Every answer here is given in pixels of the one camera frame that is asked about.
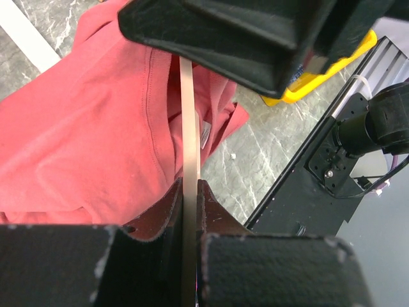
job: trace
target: beige strip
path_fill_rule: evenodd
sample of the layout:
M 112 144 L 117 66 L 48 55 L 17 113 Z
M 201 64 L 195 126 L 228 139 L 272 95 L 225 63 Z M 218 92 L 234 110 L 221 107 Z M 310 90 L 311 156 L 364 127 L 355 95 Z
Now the beige strip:
M 12 0 L 0 0 L 0 27 L 42 73 L 60 57 Z
M 181 305 L 196 301 L 196 206 L 200 168 L 197 113 L 194 107 L 192 62 L 180 58 L 181 121 L 183 138 L 183 243 Z

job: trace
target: white label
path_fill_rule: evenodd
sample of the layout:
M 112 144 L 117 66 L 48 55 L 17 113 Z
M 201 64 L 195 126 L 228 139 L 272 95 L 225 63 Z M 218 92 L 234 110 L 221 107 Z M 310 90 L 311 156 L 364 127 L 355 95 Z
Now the white label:
M 203 131 L 200 135 L 200 148 L 202 149 L 206 146 L 206 143 L 209 139 L 210 129 L 212 129 L 212 125 L 210 125 L 208 122 L 203 121 Z

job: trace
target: yellow container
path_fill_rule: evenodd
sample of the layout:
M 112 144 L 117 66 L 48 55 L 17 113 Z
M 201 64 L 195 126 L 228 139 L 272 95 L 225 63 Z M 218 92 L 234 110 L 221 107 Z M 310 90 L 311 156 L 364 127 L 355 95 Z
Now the yellow container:
M 273 99 L 264 96 L 261 96 L 261 98 L 263 98 L 265 104 L 270 107 L 275 106 L 280 101 L 293 104 L 312 92 L 315 88 L 331 78 L 346 65 L 363 55 L 363 53 L 375 46 L 377 41 L 378 39 L 375 32 L 370 30 L 352 56 L 350 58 L 340 59 L 328 69 L 325 75 L 312 75 L 308 72 L 304 72 L 294 83 L 288 86 L 281 99 Z

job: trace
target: screw hole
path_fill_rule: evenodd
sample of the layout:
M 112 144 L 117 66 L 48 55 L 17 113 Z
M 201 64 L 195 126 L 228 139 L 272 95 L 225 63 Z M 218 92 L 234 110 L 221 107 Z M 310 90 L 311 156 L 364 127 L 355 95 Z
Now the screw hole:
M 122 228 L 127 232 L 127 233 L 132 233 L 136 231 L 136 228 L 130 225 L 125 225 L 122 226 Z

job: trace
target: white bar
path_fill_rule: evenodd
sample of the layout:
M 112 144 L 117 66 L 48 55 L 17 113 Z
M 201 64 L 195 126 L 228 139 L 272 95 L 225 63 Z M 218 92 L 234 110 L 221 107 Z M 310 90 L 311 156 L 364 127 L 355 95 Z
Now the white bar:
M 12 0 L 0 0 L 0 26 L 41 73 L 60 60 Z
M 194 107 L 192 62 L 180 58 L 181 130 L 183 139 L 183 223 L 181 305 L 196 303 L 196 207 L 200 152 Z

